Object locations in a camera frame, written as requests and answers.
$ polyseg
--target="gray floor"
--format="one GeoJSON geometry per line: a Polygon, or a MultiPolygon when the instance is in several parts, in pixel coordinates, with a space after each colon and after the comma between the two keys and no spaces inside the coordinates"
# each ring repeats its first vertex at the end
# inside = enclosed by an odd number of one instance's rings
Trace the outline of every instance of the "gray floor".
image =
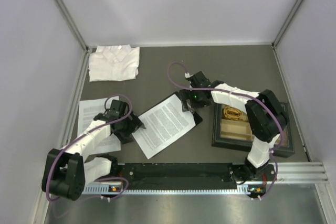
{"type": "Polygon", "coordinates": [[[62,199],[55,203],[57,215],[69,209],[70,213],[55,219],[49,208],[45,223],[326,224],[314,185],[276,185],[262,201],[250,201],[245,195],[123,196],[111,203],[79,201],[62,199]]]}
{"type": "MultiPolygon", "coordinates": [[[[139,115],[177,90],[166,74],[172,61],[183,61],[190,73],[202,70],[210,81],[222,80],[249,91],[270,89],[279,101],[288,102],[272,48],[267,45],[141,48],[139,75],[135,80],[90,83],[87,74],[81,100],[123,93],[132,100],[134,111],[139,115]]],[[[179,66],[172,73],[174,80],[186,84],[184,72],[179,66]]],[[[113,155],[123,163],[243,162],[246,152],[211,147],[213,112],[213,107],[200,110],[204,121],[150,160],[136,142],[123,145],[121,151],[113,155]]],[[[295,154],[288,158],[279,157],[278,161],[305,162],[307,158],[291,110],[290,120],[295,154]]],[[[77,119],[72,138],[76,135],[77,119]]]]}

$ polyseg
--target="white wall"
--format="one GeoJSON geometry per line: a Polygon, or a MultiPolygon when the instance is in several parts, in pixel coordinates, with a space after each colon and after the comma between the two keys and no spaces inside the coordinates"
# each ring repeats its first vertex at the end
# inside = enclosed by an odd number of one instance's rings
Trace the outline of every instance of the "white wall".
{"type": "Polygon", "coordinates": [[[296,0],[64,0],[89,45],[273,42],[296,0]]]}
{"type": "Polygon", "coordinates": [[[305,0],[278,47],[304,138],[336,191],[336,1],[305,0]]]}
{"type": "Polygon", "coordinates": [[[82,55],[53,0],[0,0],[0,223],[29,223],[82,55]]]}

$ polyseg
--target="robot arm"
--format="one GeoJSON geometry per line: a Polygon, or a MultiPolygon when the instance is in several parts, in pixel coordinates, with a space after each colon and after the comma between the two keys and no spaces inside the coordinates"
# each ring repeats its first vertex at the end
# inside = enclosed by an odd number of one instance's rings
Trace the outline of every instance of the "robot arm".
{"type": "MultiPolygon", "coordinates": [[[[132,141],[131,134],[139,127],[144,127],[140,119],[131,111],[124,120],[103,126],[126,115],[128,104],[122,101],[113,100],[111,107],[105,113],[94,117],[89,127],[82,133],[84,137],[70,147],[60,156],[56,163],[49,191],[51,194],[71,200],[80,197],[84,187],[105,175],[117,176],[117,159],[104,154],[94,160],[84,163],[97,145],[111,134],[115,134],[122,144],[132,141]]],[[[46,191],[47,178],[51,166],[61,150],[52,149],[48,155],[42,179],[42,191],[46,191]]]]}
{"type": "Polygon", "coordinates": [[[251,179],[260,176],[261,171],[269,162],[269,150],[274,147],[280,133],[270,115],[252,98],[261,101],[276,117],[281,128],[284,129],[289,121],[288,116],[282,109],[274,93],[270,90],[249,92],[231,87],[221,81],[211,83],[201,71],[192,76],[186,74],[185,77],[190,82],[192,88],[213,88],[226,90],[227,92],[217,90],[180,90],[184,111],[188,110],[186,100],[189,100],[192,109],[209,106],[215,102],[232,106],[247,114],[255,138],[251,151],[245,160],[245,165],[249,170],[249,177],[251,179]],[[249,98],[234,95],[235,93],[248,95],[249,98]]]}

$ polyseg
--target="box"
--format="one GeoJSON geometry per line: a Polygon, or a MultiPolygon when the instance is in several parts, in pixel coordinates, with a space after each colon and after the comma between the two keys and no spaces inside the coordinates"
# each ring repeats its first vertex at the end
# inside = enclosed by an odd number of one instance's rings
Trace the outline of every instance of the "box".
{"type": "MultiPolygon", "coordinates": [[[[288,114],[288,104],[284,102],[280,104],[288,114]]],[[[285,134],[284,142],[280,149],[274,151],[274,155],[289,157],[295,153],[290,131],[290,122],[288,122],[283,132],[285,134]]],[[[254,136],[245,113],[240,110],[233,111],[229,106],[223,104],[215,105],[212,146],[249,152],[252,147],[253,139],[254,136]],[[236,119],[238,121],[232,118],[234,116],[239,117],[239,119],[236,119]]]]}

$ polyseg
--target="folded white cloth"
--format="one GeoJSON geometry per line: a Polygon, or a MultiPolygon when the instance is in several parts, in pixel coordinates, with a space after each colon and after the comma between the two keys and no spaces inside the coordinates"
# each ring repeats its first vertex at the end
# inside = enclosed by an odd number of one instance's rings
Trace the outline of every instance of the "folded white cloth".
{"type": "Polygon", "coordinates": [[[140,47],[98,46],[89,58],[90,81],[124,81],[138,75],[140,47]]]}

